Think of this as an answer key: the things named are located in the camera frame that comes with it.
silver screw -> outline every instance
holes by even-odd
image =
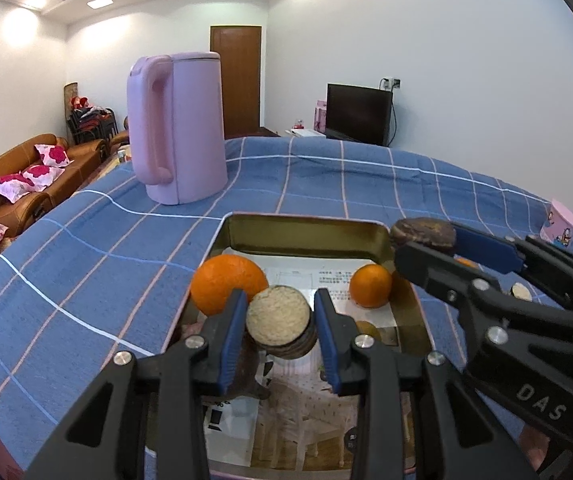
[[[509,340],[509,334],[501,326],[492,326],[487,330],[487,339],[496,345],[504,345]]]
[[[118,366],[128,365],[133,359],[131,352],[121,351],[113,356],[113,362]]]
[[[427,355],[427,361],[429,361],[429,364],[434,366],[443,365],[446,360],[447,358],[444,356],[444,354],[441,354],[435,350]]]
[[[483,280],[482,278],[476,278],[473,280],[473,286],[478,290],[489,290],[489,282]]]
[[[375,344],[375,339],[368,334],[360,334],[353,339],[353,342],[358,348],[371,348]]]
[[[204,343],[204,338],[201,335],[190,335],[184,341],[187,348],[202,348]]]

tv screen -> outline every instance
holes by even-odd
[[[391,122],[391,98],[391,92],[385,90],[330,84],[325,134],[385,145]]]

pink cup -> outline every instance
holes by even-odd
[[[547,221],[540,229],[540,237],[566,249],[573,240],[573,213],[557,200],[551,201]]]

blue tablecloth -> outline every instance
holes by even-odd
[[[385,224],[433,216],[519,237],[537,233],[547,214],[547,201],[515,186],[387,148],[249,137],[228,141],[226,153],[229,182],[211,198],[156,204],[123,164],[0,257],[0,437],[21,466],[116,351],[162,351],[192,273],[232,211]],[[455,311],[419,294],[436,348],[462,367],[465,343]],[[518,433],[519,421],[497,413]]]

kettle handle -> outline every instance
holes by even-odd
[[[169,152],[164,130],[170,124],[167,115],[171,113],[166,107],[166,91],[172,72],[169,56],[143,57],[135,63],[126,85],[133,168],[147,186],[173,180],[171,170],[164,164]]]

